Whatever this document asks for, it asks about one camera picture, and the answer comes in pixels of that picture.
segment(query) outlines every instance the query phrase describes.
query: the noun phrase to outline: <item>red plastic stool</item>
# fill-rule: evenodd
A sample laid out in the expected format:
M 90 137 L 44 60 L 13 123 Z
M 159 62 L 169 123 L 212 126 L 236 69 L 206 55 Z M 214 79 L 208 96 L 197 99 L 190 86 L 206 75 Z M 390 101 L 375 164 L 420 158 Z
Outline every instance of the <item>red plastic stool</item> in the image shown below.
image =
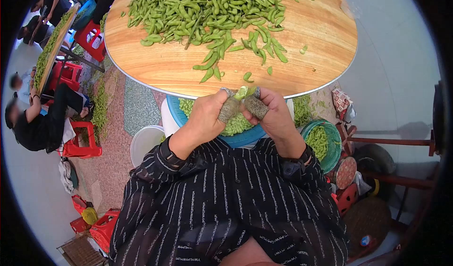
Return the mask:
M 94 126 L 91 122 L 71 122 L 73 128 L 86 127 L 88 130 L 88 147 L 80 147 L 78 142 L 78 136 L 80 133 L 76 132 L 76 137 L 66 142 L 63 146 L 63 157 L 79 157 L 82 159 L 88 159 L 91 157 L 97 157 L 102 155 L 102 147 L 96 146 L 96 140 L 94 138 Z
M 54 68 L 52 69 L 52 79 L 49 83 L 49 90 L 55 90 L 57 88 L 57 81 L 58 81 L 58 76 L 61 73 L 61 78 L 60 78 L 60 83 L 66 83 L 69 88 L 71 88 L 74 91 L 78 91 L 80 87 L 80 83 L 77 82 L 78 76 L 80 76 L 80 73 L 82 72 L 82 66 L 72 64 L 72 63 L 66 63 L 65 67 L 67 68 L 62 68 L 63 67 L 63 62 L 58 62 Z
M 87 224 L 87 222 L 85 222 L 82 217 L 72 221 L 69 224 L 71 225 L 71 228 L 75 233 L 84 232 L 87 229 L 91 228 L 91 225 Z
M 120 211 L 110 209 L 90 229 L 90 234 L 105 253 L 109 253 L 110 239 Z
M 101 27 L 100 25 L 94 24 L 93 20 L 90 20 L 90 22 L 88 22 L 85 28 L 77 31 L 76 34 L 74 35 L 74 40 L 99 62 L 104 60 L 106 53 L 104 41 L 102 41 L 98 48 L 93 48 L 94 41 L 96 40 L 97 37 L 99 37 L 99 34 L 101 34 L 100 27 Z M 91 38 L 89 42 L 87 42 L 87 36 L 89 35 L 91 37 L 90 33 L 94 33 L 94 36 Z

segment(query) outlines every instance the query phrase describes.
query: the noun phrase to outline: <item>wood grain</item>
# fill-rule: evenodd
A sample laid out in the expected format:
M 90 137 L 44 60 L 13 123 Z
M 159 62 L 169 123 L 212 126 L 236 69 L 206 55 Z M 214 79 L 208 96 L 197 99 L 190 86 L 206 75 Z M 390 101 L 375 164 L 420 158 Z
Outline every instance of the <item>wood grain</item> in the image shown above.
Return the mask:
M 356 52 L 357 29 L 355 21 L 340 9 L 342 0 L 299 1 L 283 0 L 287 7 L 282 23 L 285 30 L 272 33 L 287 49 L 289 62 L 282 63 L 268 55 L 266 64 L 261 66 L 261 58 L 252 51 L 225 53 L 225 59 L 218 63 L 220 71 L 225 71 L 221 82 L 212 77 L 199 84 L 204 72 L 192 70 L 209 52 L 205 45 L 190 45 L 187 50 L 178 42 L 140 45 L 140 39 L 147 35 L 142 25 L 127 28 L 128 16 L 120 18 L 122 11 L 128 12 L 130 0 L 113 3 L 105 22 L 105 46 L 127 75 L 169 94 L 200 97 L 213 94 L 220 87 L 236 89 L 248 85 L 242 79 L 248 71 L 252 72 L 250 80 L 255 80 L 254 85 L 272 88 L 284 96 L 304 93 L 326 85 L 346 70 Z M 232 30 L 233 38 L 238 40 L 234 45 L 241 43 L 241 37 L 248 38 L 254 28 L 251 25 L 246 30 Z M 308 45 L 308 50 L 302 55 L 299 49 L 304 45 Z M 264 46 L 261 38 L 258 46 Z M 269 66 L 273 67 L 272 76 L 267 73 Z
M 44 73 L 42 74 L 41 81 L 39 83 L 39 88 L 38 88 L 38 95 L 41 95 L 42 88 L 44 88 L 44 85 L 47 82 L 47 79 L 49 78 L 50 71 L 52 70 L 52 65 L 54 65 L 55 58 L 57 57 L 61 45 L 63 45 L 64 38 L 66 37 L 66 34 L 71 27 L 72 23 L 74 22 L 74 18 L 76 17 L 77 10 L 79 9 L 80 4 L 76 3 L 73 5 L 68 12 L 72 11 L 70 17 L 66 21 L 66 23 L 63 25 L 63 27 L 60 29 L 60 33 L 57 37 L 57 41 L 55 41 L 54 48 L 50 52 L 49 58 L 47 59 L 47 64 L 46 68 L 44 69 Z

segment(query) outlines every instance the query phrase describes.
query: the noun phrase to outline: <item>blue bowl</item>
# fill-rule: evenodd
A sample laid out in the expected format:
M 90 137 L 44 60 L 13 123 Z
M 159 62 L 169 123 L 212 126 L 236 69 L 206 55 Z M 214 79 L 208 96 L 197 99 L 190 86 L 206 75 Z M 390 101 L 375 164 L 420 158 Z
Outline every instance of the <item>blue bowl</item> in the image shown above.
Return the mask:
M 77 20 L 74 20 L 71 28 L 76 31 L 82 30 L 83 27 L 85 27 L 88 24 L 88 22 L 90 22 L 91 18 L 93 17 L 93 12 L 94 12 L 95 8 L 96 8 L 96 2 L 94 0 L 88 0 L 86 3 L 84 3 L 84 5 L 79 9 L 79 11 L 77 13 L 80 13 L 80 12 L 84 11 L 85 9 L 87 11 L 85 11 L 85 13 L 83 14 L 82 17 L 80 17 Z
M 179 109 L 178 97 L 167 95 L 168 108 L 179 127 L 182 127 L 187 122 L 187 117 L 182 110 Z M 242 133 L 235 134 L 233 136 L 219 136 L 220 139 L 228 143 L 231 148 L 241 147 L 252 142 L 255 142 L 262 138 L 266 133 L 258 124 L 249 130 L 243 131 Z

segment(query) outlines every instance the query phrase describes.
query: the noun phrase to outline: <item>table edge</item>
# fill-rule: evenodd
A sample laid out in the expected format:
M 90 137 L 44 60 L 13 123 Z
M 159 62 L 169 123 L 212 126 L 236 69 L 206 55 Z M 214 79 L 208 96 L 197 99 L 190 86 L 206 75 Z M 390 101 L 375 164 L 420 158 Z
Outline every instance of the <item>table edge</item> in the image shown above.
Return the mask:
M 121 69 L 121 67 L 119 67 L 115 60 L 112 58 L 112 56 L 110 55 L 110 52 L 109 52 L 109 48 L 107 46 L 107 42 L 104 41 L 104 44 L 105 44 L 105 50 L 107 52 L 107 55 L 109 56 L 110 60 L 112 61 L 112 63 L 116 66 L 117 69 L 119 69 L 125 76 L 129 77 L 130 79 L 134 80 L 135 82 L 138 82 L 139 84 L 145 86 L 145 87 L 148 87 L 148 88 L 151 88 L 153 90 L 156 90 L 158 92 L 162 92 L 162 93 L 165 93 L 167 95 L 172 95 L 172 96 L 176 96 L 176 97 L 180 97 L 180 98 L 185 98 L 185 99 L 191 99 L 191 100 L 196 100 L 198 97 L 197 96 L 190 96 L 190 95 L 184 95 L 184 94 L 180 94 L 180 93 L 174 93 L 174 92 L 170 92 L 170 91 L 167 91 L 167 90 L 164 90 L 164 89 L 160 89 L 160 88 L 157 88 L 157 87 L 153 87 L 149 84 L 146 84 L 144 82 L 141 82 L 139 81 L 138 79 L 136 79 L 135 77 L 132 77 L 130 75 L 128 75 L 123 69 Z M 308 91 L 305 91 L 305 92 L 301 92 L 301 93 L 297 93 L 297 94 L 292 94 L 292 95 L 287 95 L 287 96 L 283 96 L 284 99 L 292 99 L 292 98 L 296 98 L 296 97 L 299 97 L 299 96 L 303 96 L 303 95 L 306 95 L 306 94 L 309 94 L 309 93 L 312 93 L 312 92 L 315 92 L 317 90 L 320 90 L 330 84 L 332 84 L 333 82 L 337 81 L 341 76 L 343 76 L 343 74 L 349 69 L 349 67 L 351 66 L 351 64 L 354 62 L 354 60 L 356 59 L 356 55 L 357 55 L 357 50 L 359 48 L 359 39 L 357 38 L 357 44 L 356 44 L 356 51 L 354 53 L 354 57 L 352 58 L 351 62 L 349 63 L 349 65 L 345 68 L 345 70 L 343 70 L 343 72 L 338 75 L 337 77 L 335 77 L 334 79 L 332 79 L 331 81 L 327 82 L 326 84 L 318 87 L 318 88 L 314 88 L 312 90 L 308 90 Z

